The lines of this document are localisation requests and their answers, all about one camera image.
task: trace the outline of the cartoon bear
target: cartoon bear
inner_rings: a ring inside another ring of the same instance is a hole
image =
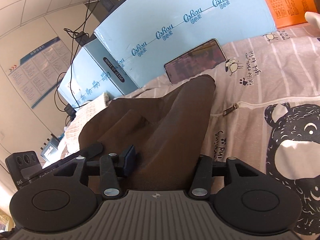
[[[320,107],[289,103],[265,109],[272,127],[266,173],[294,190],[302,212],[294,230],[303,235],[320,233]]]

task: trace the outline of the brown cloth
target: brown cloth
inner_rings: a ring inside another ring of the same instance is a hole
[[[84,126],[80,149],[99,141],[103,154],[108,154],[134,145],[136,167],[121,180],[123,189],[187,189],[208,128],[214,91],[213,78],[201,75],[162,98],[113,100]],[[90,178],[93,191],[98,184],[99,178]]]

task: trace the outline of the gray gripper plate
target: gray gripper plate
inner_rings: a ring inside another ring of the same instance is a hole
[[[238,232],[220,221],[207,202],[189,199],[183,191],[129,191],[121,199],[105,201],[92,219],[77,228],[54,234],[21,229],[10,240],[74,239],[299,240],[290,231],[276,236]]]

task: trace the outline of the phone screen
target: phone screen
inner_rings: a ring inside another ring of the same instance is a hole
[[[204,70],[215,68],[226,61],[219,44],[215,39],[187,51],[164,65],[172,84],[194,77]]]

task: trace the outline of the orange label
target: orange label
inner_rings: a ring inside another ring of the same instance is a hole
[[[313,0],[266,0],[277,28],[306,22],[305,12],[317,12]]]

